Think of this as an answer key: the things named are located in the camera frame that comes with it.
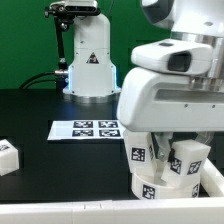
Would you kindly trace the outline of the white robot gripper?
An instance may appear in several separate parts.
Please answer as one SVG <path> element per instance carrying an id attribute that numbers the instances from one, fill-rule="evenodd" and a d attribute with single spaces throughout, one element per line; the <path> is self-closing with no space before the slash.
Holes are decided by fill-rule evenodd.
<path id="1" fill-rule="evenodd" d="M 172 132 L 199 132 L 196 141 L 209 145 L 224 131 L 224 91 L 190 90 L 186 76 L 137 67 L 123 82 L 117 118 L 130 131 L 155 132 L 158 159 L 167 161 Z"/>

